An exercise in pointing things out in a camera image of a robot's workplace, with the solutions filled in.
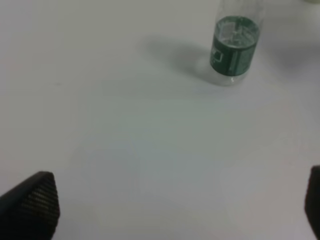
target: white surface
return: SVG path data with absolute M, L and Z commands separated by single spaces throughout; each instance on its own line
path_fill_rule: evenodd
M 194 68 L 216 7 L 1 0 L 1 193 L 53 171 L 55 240 L 314 240 L 320 8 L 269 1 L 251 71 L 226 88 Z

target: bottle bottom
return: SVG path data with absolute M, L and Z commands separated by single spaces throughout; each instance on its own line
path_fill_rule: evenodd
M 226 76 L 218 73 L 211 65 L 210 60 L 207 57 L 199 59 L 196 72 L 200 75 L 203 80 L 208 83 L 219 85 L 219 86 L 231 86 L 242 82 L 247 76 L 248 71 L 239 76 Z

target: black object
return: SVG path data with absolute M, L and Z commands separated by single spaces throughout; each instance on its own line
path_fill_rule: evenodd
M 316 238 L 320 240 L 320 166 L 311 169 L 304 209 Z
M 38 172 L 0 197 L 0 240 L 50 240 L 59 217 L 55 177 Z

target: water bottle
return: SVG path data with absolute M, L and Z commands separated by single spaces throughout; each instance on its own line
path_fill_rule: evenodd
M 216 84 L 233 85 L 246 76 L 264 16 L 264 0 L 221 0 L 210 53 Z

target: green bottle label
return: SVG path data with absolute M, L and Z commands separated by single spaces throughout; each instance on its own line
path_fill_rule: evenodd
M 220 74 L 239 76 L 250 67 L 259 27 L 249 18 L 227 16 L 216 24 L 210 64 Z

